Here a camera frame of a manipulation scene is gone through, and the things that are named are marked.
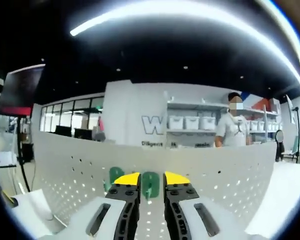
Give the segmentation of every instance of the person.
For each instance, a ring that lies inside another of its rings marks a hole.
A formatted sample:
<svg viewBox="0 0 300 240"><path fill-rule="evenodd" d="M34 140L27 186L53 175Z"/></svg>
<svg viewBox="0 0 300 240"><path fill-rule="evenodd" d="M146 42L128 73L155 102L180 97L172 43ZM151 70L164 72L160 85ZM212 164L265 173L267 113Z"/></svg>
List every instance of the person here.
<svg viewBox="0 0 300 240"><path fill-rule="evenodd" d="M219 147L240 147L250 144L248 121L240 114L244 109L241 96L237 92L228 94L229 109L216 127L214 144Z"/></svg>

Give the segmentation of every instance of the white perforated panel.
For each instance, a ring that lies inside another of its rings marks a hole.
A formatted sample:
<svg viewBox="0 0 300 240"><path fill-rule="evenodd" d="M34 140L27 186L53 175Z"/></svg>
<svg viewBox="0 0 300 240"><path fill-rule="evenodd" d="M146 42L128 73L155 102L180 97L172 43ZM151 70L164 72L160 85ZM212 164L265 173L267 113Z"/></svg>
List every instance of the white perforated panel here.
<svg viewBox="0 0 300 240"><path fill-rule="evenodd" d="M35 159L41 187L53 213L64 223L81 206L104 196L112 167L155 172L159 195L140 204L139 239L170 239L164 220L165 171L190 179L201 196L211 198L237 216L244 227L256 213L273 171L276 144L247 147L160 149L99 143L39 132Z"/></svg>

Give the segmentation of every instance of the white t-shirt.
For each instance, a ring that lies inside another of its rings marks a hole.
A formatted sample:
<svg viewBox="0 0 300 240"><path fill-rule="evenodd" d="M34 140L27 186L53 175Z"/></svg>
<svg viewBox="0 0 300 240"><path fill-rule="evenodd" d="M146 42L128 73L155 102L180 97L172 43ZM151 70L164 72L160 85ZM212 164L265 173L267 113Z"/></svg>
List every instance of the white t-shirt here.
<svg viewBox="0 0 300 240"><path fill-rule="evenodd" d="M230 112L227 112L220 118L216 127L216 136L223 137L224 147L245 146L248 135L248 121L242 115L232 116Z"/></svg>

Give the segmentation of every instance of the black ceiling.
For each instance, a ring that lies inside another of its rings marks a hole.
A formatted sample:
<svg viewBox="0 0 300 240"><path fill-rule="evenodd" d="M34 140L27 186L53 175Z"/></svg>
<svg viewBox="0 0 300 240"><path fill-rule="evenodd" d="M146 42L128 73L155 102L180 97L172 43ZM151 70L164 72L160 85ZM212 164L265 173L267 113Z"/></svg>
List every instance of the black ceiling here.
<svg viewBox="0 0 300 240"><path fill-rule="evenodd" d="M292 74L268 51L213 22L162 16L105 23L70 35L77 25L127 2L131 1L11 4L0 25L0 77L45 63L35 99L39 104L100 93L108 81L126 79L209 85L265 98L280 98L286 91L292 99L300 96ZM254 1L220 2L271 38L300 73L288 39Z"/></svg>

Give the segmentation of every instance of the perforated barrier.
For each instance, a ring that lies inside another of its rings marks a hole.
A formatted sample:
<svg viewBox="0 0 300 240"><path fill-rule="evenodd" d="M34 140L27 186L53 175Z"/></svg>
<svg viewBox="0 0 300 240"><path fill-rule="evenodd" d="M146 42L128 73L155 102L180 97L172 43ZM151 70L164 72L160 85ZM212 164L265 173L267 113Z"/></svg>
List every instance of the perforated barrier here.
<svg viewBox="0 0 300 240"><path fill-rule="evenodd" d="M137 237L170 239L164 219L163 172L184 175L201 196L211 198L249 224L267 190L276 144L245 147L161 149L99 143L38 132L34 154L39 185L52 212L65 224L96 196L104 196L123 174L142 174Z"/></svg>

